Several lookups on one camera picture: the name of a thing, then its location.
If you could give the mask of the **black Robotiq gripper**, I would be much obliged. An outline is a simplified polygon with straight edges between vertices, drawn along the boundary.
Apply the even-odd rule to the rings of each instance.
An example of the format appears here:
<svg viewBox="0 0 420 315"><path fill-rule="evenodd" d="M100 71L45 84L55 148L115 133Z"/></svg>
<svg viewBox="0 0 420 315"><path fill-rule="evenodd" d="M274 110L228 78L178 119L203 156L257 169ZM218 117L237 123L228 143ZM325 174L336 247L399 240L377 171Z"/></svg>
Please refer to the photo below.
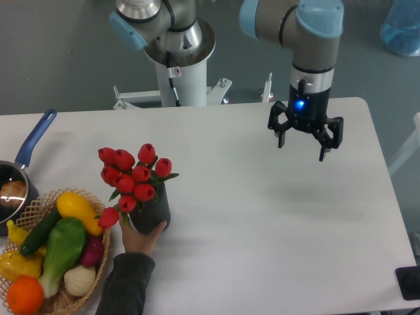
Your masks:
<svg viewBox="0 0 420 315"><path fill-rule="evenodd" d="M289 89L289 102L285 105L276 101L268 118L268 128L278 137L278 148L285 144L285 133L294 128L306 133L313 133L320 143L319 161L323 161L331 149L338 149L343 140L344 118L327 117L327 105L330 89L320 93L299 94L294 87ZM286 121L279 122L279 117L285 114Z"/></svg>

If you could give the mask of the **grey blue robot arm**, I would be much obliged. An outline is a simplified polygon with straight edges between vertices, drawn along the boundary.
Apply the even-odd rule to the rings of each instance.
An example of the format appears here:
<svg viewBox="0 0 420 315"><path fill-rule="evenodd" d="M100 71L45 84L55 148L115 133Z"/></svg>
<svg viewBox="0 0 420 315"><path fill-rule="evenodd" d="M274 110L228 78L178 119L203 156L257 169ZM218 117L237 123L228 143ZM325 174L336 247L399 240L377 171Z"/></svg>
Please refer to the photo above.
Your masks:
<svg viewBox="0 0 420 315"><path fill-rule="evenodd" d="M293 53L289 100L276 102L268 119L279 145L288 129L313 135L321 155L342 142L344 120L329 118L327 105L343 14L340 1L244 1L241 6L243 33ZM154 62L163 106L210 103L207 59L215 34L197 15L195 1L116 1L109 21L122 42L144 50Z"/></svg>

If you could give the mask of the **dark green sleeved forearm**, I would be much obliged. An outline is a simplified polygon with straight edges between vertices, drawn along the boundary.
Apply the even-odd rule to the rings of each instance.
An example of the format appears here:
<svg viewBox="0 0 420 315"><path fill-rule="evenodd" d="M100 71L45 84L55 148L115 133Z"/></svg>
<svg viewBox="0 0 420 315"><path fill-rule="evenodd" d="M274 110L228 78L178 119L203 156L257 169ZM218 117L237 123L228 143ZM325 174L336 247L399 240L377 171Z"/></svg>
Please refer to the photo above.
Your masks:
<svg viewBox="0 0 420 315"><path fill-rule="evenodd" d="M142 314L154 260L143 253L122 253L114 257L113 263L96 313Z"/></svg>

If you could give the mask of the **person's bare hand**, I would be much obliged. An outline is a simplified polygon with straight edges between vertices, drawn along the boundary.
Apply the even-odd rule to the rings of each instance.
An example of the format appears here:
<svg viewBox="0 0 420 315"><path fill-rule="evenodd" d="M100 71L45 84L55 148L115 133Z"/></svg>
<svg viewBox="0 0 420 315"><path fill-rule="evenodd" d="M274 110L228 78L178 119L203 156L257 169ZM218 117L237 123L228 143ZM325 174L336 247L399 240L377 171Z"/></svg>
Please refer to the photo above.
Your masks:
<svg viewBox="0 0 420 315"><path fill-rule="evenodd" d="M141 234L123 217L119 217L119 225L122 232L122 242L126 253L142 253L149 257L152 256L159 237L167 226L166 221L160 222L149 234Z"/></svg>

